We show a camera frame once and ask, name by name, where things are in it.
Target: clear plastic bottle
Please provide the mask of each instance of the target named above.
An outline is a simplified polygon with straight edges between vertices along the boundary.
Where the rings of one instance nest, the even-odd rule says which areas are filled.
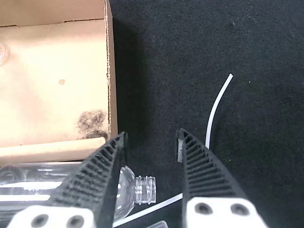
[[[155,177],[135,177],[128,167],[120,169],[114,221],[126,217],[135,204],[156,203]]]
[[[20,163],[0,169],[0,217],[48,200],[52,191],[80,162]],[[123,219],[135,204],[156,202],[155,177],[136,177],[125,166],[120,170],[114,221]]]

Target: white wire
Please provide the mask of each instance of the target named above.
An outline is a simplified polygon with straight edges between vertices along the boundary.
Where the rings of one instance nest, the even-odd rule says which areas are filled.
[[[217,96],[217,99],[215,100],[215,102],[213,104],[213,107],[211,109],[211,113],[210,113],[209,121],[208,121],[208,126],[207,126],[206,142],[205,142],[205,146],[208,149],[209,149],[209,145],[210,145],[211,127],[212,127],[212,122],[213,122],[215,111],[216,111],[216,109],[218,107],[220,99],[222,98],[222,96],[223,96],[223,94],[224,94],[226,88],[228,87],[228,85],[229,85],[229,83],[230,83],[230,81],[231,81],[232,78],[233,78],[233,75],[229,74],[226,82],[224,83],[223,87],[221,88],[221,90],[220,90],[220,92],[219,92],[219,94]],[[149,213],[152,213],[152,212],[154,212],[154,211],[156,211],[158,209],[166,207],[166,206],[168,206],[168,205],[170,205],[170,204],[172,204],[172,203],[174,203],[176,201],[179,201],[181,199],[182,199],[182,193],[180,193],[180,194],[178,194],[176,196],[173,196],[172,198],[167,199],[167,200],[165,200],[165,201],[163,201],[161,203],[158,203],[158,204],[156,204],[156,205],[154,205],[152,207],[149,207],[149,208],[147,208],[145,210],[142,210],[140,212],[132,214],[132,215],[130,215],[130,216],[128,216],[128,217],[126,217],[126,218],[124,218],[122,220],[118,220],[118,221],[114,222],[113,223],[113,228],[117,227],[117,226],[120,226],[120,225],[122,225],[124,223],[130,222],[130,221],[132,221],[134,219],[137,219],[137,218],[139,218],[141,216],[144,216],[144,215],[147,215]]]
[[[213,118],[214,118],[214,114],[215,114],[215,111],[218,107],[218,104],[219,104],[219,101],[220,99],[222,98],[225,90],[227,89],[231,79],[233,78],[233,75],[232,74],[229,74],[226,82],[224,83],[223,87],[221,88],[214,104],[213,104],[213,107],[211,109],[211,113],[210,113],[210,116],[209,116],[209,120],[208,120],[208,125],[207,125],[207,132],[206,132],[206,141],[205,141],[205,146],[209,149],[209,146],[210,146],[210,136],[211,136],[211,128],[212,128],[212,122],[213,122]]]
[[[167,199],[167,200],[165,200],[165,201],[163,201],[161,203],[158,203],[158,204],[156,204],[156,205],[154,205],[152,207],[149,207],[149,208],[147,208],[145,210],[141,210],[140,212],[132,214],[132,215],[130,215],[130,216],[128,216],[128,217],[126,217],[126,218],[124,218],[122,220],[118,220],[118,221],[116,221],[116,222],[113,223],[113,227],[120,226],[120,225],[122,225],[124,223],[130,222],[130,221],[132,221],[134,219],[137,219],[137,218],[139,218],[141,216],[144,216],[144,215],[147,215],[149,213],[152,213],[152,212],[154,212],[154,211],[156,211],[158,209],[161,209],[163,207],[168,206],[169,204],[172,204],[172,203],[174,203],[176,201],[179,201],[180,199],[182,199],[182,193],[180,193],[180,194],[178,194],[176,196],[173,196],[172,198]]]

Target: bottle neck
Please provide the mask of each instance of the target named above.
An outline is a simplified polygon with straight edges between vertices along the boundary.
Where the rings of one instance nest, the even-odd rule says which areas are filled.
[[[150,204],[156,203],[156,181],[155,177],[135,178],[135,203]]]

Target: stain on cardboard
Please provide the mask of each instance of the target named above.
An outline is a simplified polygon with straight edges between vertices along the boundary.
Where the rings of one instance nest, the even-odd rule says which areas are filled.
[[[78,119],[78,128],[84,139],[104,137],[107,133],[102,130],[105,114],[102,110],[83,112]]]
[[[59,81],[58,81],[58,83],[59,83],[59,85],[64,85],[64,83],[65,83],[66,81],[64,80],[64,79],[60,79]]]

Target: black carpet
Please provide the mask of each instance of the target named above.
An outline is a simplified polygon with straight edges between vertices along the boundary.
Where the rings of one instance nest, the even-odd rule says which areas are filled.
[[[204,142],[271,228],[304,224],[304,2],[111,0],[119,131],[128,164],[157,180],[157,201],[182,191],[175,132]],[[136,206],[137,212],[146,206]],[[181,227],[181,202],[130,222]]]

